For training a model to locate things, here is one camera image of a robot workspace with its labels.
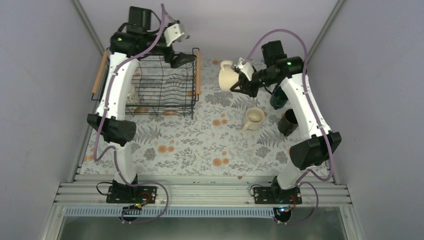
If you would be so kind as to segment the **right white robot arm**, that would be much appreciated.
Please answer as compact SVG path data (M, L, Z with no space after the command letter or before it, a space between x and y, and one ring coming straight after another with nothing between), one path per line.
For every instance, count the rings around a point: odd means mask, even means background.
M264 44L261 51L266 68L256 70L247 59L239 58L232 67L237 77L230 80L227 90L255 98L261 88L275 85L281 89L284 100L291 104L293 121L285 112L278 125L279 131L288 136L293 132L290 127L296 125L301 141L289 148L286 167L273 178L269 187L272 200L282 204L300 194L302 180L307 174L323 182L332 178L332 171L323 178L312 167L326 161L333 164L333 154L342 137L331 129L320 112L310 87L306 59L288 57L279 40Z

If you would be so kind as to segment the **patterned white mug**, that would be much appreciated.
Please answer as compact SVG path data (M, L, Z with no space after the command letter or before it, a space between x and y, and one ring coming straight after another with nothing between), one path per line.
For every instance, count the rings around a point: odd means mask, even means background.
M141 102L140 97L138 96L136 87L135 87L134 84L131 84L128 88L126 104L127 105L139 105L140 102Z

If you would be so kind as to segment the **dark green mug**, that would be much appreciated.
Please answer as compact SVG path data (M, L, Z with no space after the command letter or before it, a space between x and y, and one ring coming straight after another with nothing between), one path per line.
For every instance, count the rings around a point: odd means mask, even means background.
M282 90L282 88L278 85L274 88L272 91L269 103L270 105L275 109L281 109L283 108L286 103L288 102L288 97L285 94L285 92Z

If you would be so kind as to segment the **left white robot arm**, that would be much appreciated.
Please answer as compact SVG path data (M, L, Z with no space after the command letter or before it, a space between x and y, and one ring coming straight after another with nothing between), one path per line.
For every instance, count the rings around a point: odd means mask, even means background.
M183 24L172 18L161 4L158 30L151 30L153 10L131 6L128 21L110 37L105 58L109 61L106 86L95 113L88 114L87 123L96 130L94 161L112 151L116 174L112 192L119 192L131 203L139 197L137 173L133 165L131 141L137 131L135 122L126 120L127 97L137 65L143 58L161 56L176 69L194 60L194 55L175 53L172 44L189 35Z

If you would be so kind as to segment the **beige mug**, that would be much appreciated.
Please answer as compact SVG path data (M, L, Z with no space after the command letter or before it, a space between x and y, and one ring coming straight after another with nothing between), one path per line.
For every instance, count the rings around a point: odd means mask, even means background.
M243 131L256 131L261 128L265 119L265 113L258 107L249 108L243 118Z

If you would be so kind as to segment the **matte black mug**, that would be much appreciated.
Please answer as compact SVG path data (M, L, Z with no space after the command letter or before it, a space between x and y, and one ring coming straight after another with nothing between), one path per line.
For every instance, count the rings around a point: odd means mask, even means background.
M277 124L279 132L285 137L291 135L298 126L298 120L293 109L288 109Z

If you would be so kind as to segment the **cream ribbed mug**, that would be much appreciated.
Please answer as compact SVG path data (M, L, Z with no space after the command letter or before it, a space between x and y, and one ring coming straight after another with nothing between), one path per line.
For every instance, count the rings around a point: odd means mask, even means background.
M233 61L223 60L220 63L220 71L218 74L219 87L223 91L230 91L239 80L239 74L232 69Z

